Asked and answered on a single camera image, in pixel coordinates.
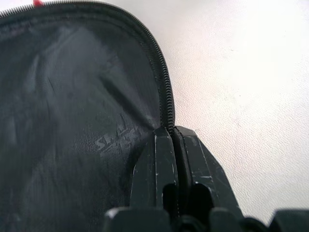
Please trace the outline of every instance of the black bag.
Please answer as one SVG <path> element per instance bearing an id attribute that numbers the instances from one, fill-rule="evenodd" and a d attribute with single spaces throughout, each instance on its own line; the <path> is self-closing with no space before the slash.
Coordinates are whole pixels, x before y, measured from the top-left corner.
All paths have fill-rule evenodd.
<path id="1" fill-rule="evenodd" d="M 54 4 L 0 19 L 0 231 L 94 232 L 129 205 L 152 131 L 174 127 L 149 30 L 106 4 Z"/>

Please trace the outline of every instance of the zipper teeth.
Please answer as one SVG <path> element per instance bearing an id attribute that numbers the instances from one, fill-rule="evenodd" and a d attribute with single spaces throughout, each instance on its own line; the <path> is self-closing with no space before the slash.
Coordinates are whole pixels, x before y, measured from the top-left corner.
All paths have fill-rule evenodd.
<path id="1" fill-rule="evenodd" d="M 154 39 L 154 37 L 152 36 L 152 34 L 150 33 L 150 31 L 132 14 L 130 14 L 129 12 L 122 10 L 112 4 L 109 3 L 105 3 L 105 2 L 101 2 L 99 0 L 74 0 L 74 1 L 70 1 L 70 0 L 57 0 L 57 1 L 48 1 L 48 2 L 44 2 L 43 5 L 44 6 L 54 6 L 54 5 L 61 5 L 61 4 L 68 4 L 68 3 L 100 3 L 103 5 L 107 5 L 111 8 L 114 8 L 116 11 L 121 12 L 123 14 L 125 14 L 126 16 L 128 16 L 129 18 L 133 19 L 141 28 L 142 30 L 146 33 L 146 35 L 148 36 L 148 38 L 150 38 L 151 43 L 154 45 L 155 51 L 159 56 L 159 62 L 162 68 L 162 73 L 163 73 L 163 77 L 164 77 L 164 85 L 165 85 L 165 91 L 166 91 L 166 104 L 167 104 L 167 130 L 170 133 L 170 135 L 173 134 L 173 130 L 174 130 L 174 107 L 173 107 L 173 95 L 172 95 L 172 88 L 171 88 L 171 83 L 170 83 L 170 79 L 169 79 L 169 72 L 168 72 L 168 68 L 167 65 L 165 63 L 163 54 L 159 48 L 159 45 L 157 44 L 156 40 Z M 29 10 L 33 10 L 35 7 L 33 5 L 24 5 L 24 6 L 19 6 L 19 7 L 15 7 L 9 10 L 4 10 L 2 12 L 0 12 L 0 18 L 2 17 L 6 17 L 6 16 L 10 16 L 10 15 L 14 15 L 17 13 L 21 13 L 21 12 L 25 12 L 25 11 L 29 11 Z"/>

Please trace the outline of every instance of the white surface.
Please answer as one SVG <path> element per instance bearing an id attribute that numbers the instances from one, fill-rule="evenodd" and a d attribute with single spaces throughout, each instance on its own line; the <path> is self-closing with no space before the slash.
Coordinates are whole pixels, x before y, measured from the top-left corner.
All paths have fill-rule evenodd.
<path id="1" fill-rule="evenodd" d="M 276 208 L 309 208 L 309 2 L 108 2 L 156 37 L 177 124 L 223 165 L 244 214 L 268 222 Z"/>

